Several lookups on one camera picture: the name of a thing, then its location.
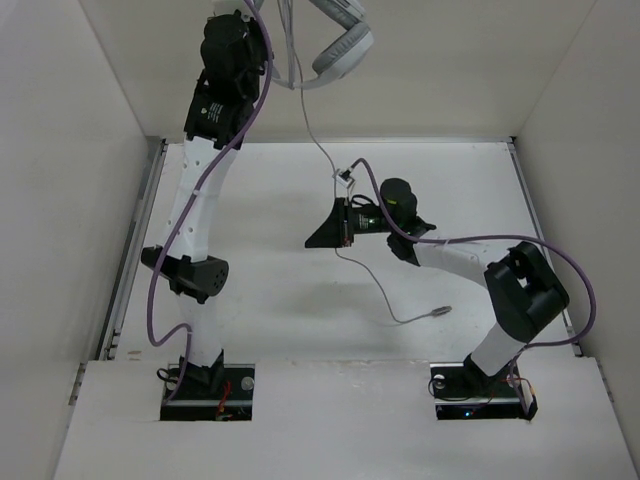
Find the grey white headphones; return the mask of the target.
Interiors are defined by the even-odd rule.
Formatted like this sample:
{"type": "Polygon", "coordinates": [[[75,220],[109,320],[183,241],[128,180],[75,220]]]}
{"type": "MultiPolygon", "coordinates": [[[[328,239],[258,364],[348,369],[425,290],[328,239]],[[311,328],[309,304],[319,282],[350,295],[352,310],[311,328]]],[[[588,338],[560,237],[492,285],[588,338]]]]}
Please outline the grey white headphones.
{"type": "Polygon", "coordinates": [[[324,87],[344,78],[353,71],[365,58],[374,44],[371,28],[366,21],[366,10],[359,1],[311,0],[310,3],[330,20],[339,25],[344,32],[329,44],[312,62],[312,70],[316,77],[311,80],[294,80],[294,38],[292,3],[279,1],[283,6],[285,19],[285,40],[287,45],[288,74],[283,79],[277,69],[273,70],[272,81],[289,89],[313,90],[324,87]]]}

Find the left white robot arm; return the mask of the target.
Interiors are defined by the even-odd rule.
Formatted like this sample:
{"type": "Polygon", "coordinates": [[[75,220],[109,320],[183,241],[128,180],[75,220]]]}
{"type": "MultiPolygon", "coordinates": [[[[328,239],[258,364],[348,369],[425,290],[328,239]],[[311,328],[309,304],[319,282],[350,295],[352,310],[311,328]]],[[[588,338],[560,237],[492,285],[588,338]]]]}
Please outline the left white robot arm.
{"type": "Polygon", "coordinates": [[[179,332],[186,344],[176,367],[162,369],[170,392],[188,385],[201,396],[223,387],[224,353],[193,343],[207,328],[207,309],[223,288],[227,261],[209,252],[209,234],[227,173],[262,109],[273,73],[273,54],[263,22],[240,11],[207,20],[200,46],[203,69],[184,124],[182,173],[163,240],[141,253],[152,274],[146,296],[146,333],[154,347],[179,332]],[[157,287],[166,280],[183,300],[183,317],[158,336],[154,329],[157,287]]]}

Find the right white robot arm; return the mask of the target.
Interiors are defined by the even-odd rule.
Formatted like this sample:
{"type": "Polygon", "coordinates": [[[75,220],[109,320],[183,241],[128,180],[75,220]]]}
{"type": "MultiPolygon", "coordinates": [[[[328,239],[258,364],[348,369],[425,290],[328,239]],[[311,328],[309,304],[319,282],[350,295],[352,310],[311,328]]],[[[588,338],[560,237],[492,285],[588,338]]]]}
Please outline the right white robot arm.
{"type": "Polygon", "coordinates": [[[489,294],[493,327],[458,367],[450,398],[480,396],[509,372],[513,358],[569,304],[569,295],[539,248],[524,240],[492,246],[484,240],[456,242],[436,237],[436,227],[418,214],[418,200],[403,179],[385,180],[372,200],[337,197],[327,219],[306,240],[308,249],[341,249],[356,236],[385,234],[391,252],[416,267],[469,280],[489,294]]]}

